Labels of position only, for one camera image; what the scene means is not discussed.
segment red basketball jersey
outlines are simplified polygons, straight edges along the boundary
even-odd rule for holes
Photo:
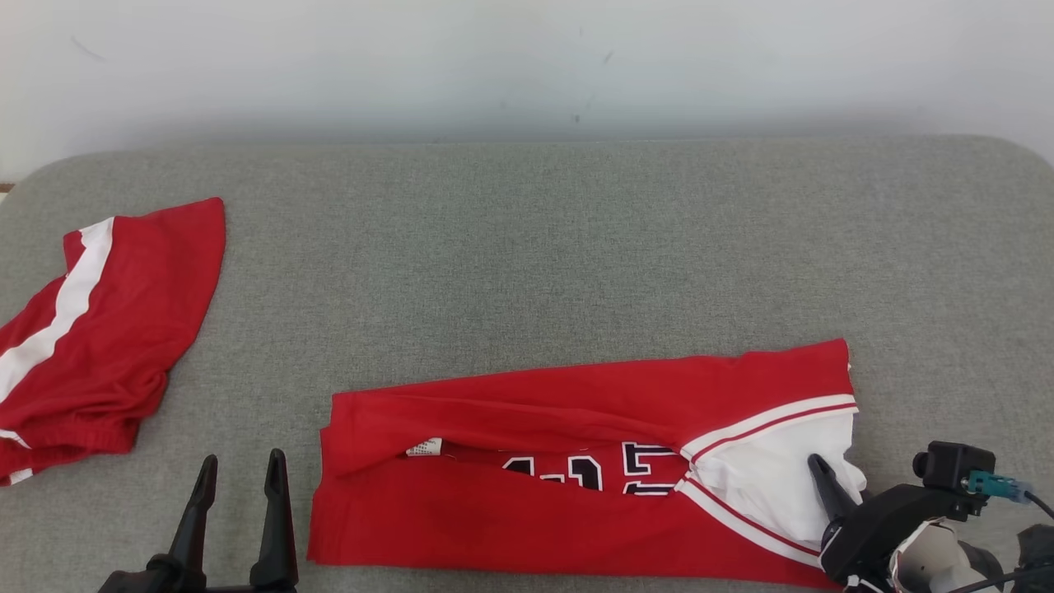
[[[337,394],[308,557],[828,586],[806,458],[862,489],[855,412],[840,340]]]

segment gray couch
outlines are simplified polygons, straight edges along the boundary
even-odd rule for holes
[[[223,272],[128,456],[0,491],[0,590],[95,591],[167,549],[219,456],[206,570],[255,561],[268,452],[289,458],[305,592],[776,591],[302,560],[334,392],[509,370],[734,355],[844,337],[853,459],[882,490],[932,439],[991,449],[1054,498],[1054,171],[980,137],[210,147],[80,156],[0,204],[0,321],[60,237],[212,195]],[[1010,568],[1042,520],[996,501],[963,538]]]

